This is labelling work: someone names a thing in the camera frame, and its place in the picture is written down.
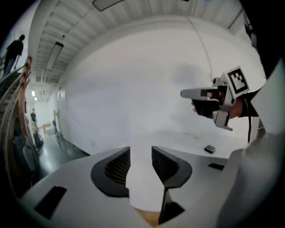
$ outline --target person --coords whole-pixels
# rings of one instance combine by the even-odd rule
[[[35,109],[33,109],[33,112],[31,113],[31,119],[32,119],[32,130],[33,132],[38,131],[37,128],[37,116],[35,113]]]
[[[16,41],[13,41],[8,48],[6,49],[6,53],[3,58],[5,58],[4,64],[4,73],[3,77],[10,74],[14,63],[14,70],[17,68],[17,63],[22,55],[24,44],[23,40],[25,39],[25,35],[21,35],[20,38]]]
[[[259,90],[239,96],[231,108],[230,119],[235,118],[235,117],[245,117],[245,116],[257,117],[258,114],[255,111],[250,101],[258,93],[258,91]],[[212,93],[208,93],[207,96],[211,98]],[[224,99],[225,99],[225,95],[223,93],[220,93],[220,103],[221,104],[224,103]]]

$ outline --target floor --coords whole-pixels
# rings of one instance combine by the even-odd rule
[[[69,142],[63,139],[56,139],[55,135],[41,135],[43,136],[44,145],[40,149],[40,172],[38,180],[53,173],[66,162],[88,156]]]

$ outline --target ceiling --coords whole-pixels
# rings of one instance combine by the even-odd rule
[[[239,0],[123,0],[100,12],[93,0],[59,0],[47,18],[37,49],[36,82],[57,83],[71,60],[93,39],[118,25],[156,15],[190,15],[238,31],[243,16]],[[46,70],[55,42],[64,48],[51,71]]]

